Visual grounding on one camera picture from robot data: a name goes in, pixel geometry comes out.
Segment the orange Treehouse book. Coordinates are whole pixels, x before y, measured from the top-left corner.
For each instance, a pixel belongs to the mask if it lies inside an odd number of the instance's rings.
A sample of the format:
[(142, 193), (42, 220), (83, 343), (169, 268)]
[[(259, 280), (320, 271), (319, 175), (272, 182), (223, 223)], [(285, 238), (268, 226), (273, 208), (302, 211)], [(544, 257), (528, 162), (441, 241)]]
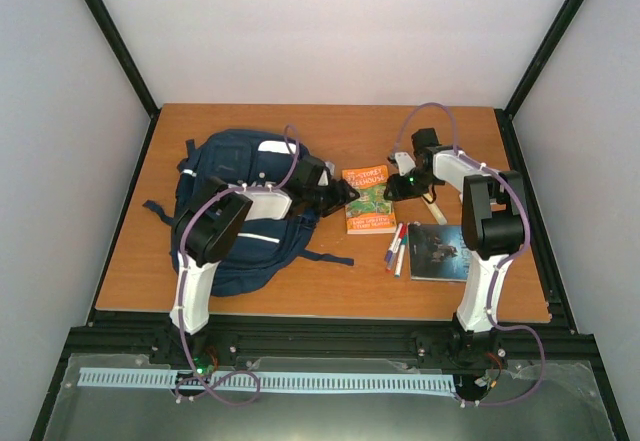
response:
[(388, 168), (378, 165), (345, 169), (342, 177), (359, 194), (345, 207), (346, 231), (350, 235), (391, 234), (397, 221), (393, 202), (384, 197)]

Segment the navy blue backpack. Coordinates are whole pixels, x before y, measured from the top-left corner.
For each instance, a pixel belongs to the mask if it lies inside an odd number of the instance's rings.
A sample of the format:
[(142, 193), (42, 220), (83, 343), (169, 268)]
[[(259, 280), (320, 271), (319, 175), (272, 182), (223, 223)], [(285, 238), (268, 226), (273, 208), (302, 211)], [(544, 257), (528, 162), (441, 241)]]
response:
[(228, 129), (202, 145), (189, 140), (186, 150), (173, 215), (152, 200), (144, 206), (171, 228), (174, 267), (182, 261), (217, 267), (209, 295), (255, 292), (298, 258), (353, 265), (351, 258), (308, 248), (319, 220), (359, 195), (306, 146), (274, 133)]

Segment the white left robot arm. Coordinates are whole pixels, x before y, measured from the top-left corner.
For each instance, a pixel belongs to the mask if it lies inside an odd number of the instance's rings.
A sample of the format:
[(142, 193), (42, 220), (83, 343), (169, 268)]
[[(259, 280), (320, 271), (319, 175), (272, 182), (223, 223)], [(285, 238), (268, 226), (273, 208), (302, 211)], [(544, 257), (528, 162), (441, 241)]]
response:
[(317, 221), (359, 194), (310, 155), (294, 159), (279, 182), (230, 185), (211, 176), (173, 218), (178, 284), (170, 311), (179, 330), (172, 349), (186, 363), (201, 361), (209, 300), (262, 288), (296, 257), (319, 259), (306, 246)]

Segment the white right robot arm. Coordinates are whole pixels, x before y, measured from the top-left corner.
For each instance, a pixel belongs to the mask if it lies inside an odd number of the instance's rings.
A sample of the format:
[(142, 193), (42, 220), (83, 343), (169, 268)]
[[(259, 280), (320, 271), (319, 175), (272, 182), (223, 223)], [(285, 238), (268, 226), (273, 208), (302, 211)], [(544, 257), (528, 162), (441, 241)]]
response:
[(387, 179), (384, 197), (414, 199), (443, 184), (461, 194), (461, 231), (471, 261), (446, 352), (454, 364), (469, 367), (495, 349), (502, 286), (513, 260), (530, 244), (523, 179), (516, 171), (496, 171), (456, 146), (440, 144), (433, 128), (416, 131), (412, 146), (411, 154), (393, 146), (388, 161), (398, 172)]

